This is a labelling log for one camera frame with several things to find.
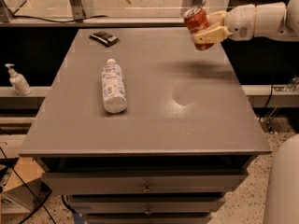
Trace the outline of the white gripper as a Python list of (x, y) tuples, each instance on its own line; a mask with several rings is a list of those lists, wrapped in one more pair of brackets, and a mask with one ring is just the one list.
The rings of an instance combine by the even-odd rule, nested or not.
[(219, 23), (226, 26), (208, 27), (199, 31), (197, 28), (191, 31), (191, 40), (195, 44), (220, 43), (228, 37), (234, 41), (247, 41), (253, 38), (255, 26), (256, 6), (253, 4), (238, 6), (227, 12), (217, 11), (208, 14), (209, 24)]

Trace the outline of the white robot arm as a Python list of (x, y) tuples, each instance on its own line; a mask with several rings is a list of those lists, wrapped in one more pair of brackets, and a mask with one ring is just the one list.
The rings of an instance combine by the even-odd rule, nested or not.
[[(220, 43), (227, 38), (299, 38), (299, 0), (238, 6), (229, 12), (206, 14), (204, 19), (207, 25), (196, 21), (191, 29), (191, 40), (196, 45)], [(299, 134), (286, 140), (272, 160), (263, 224), (299, 224)]]

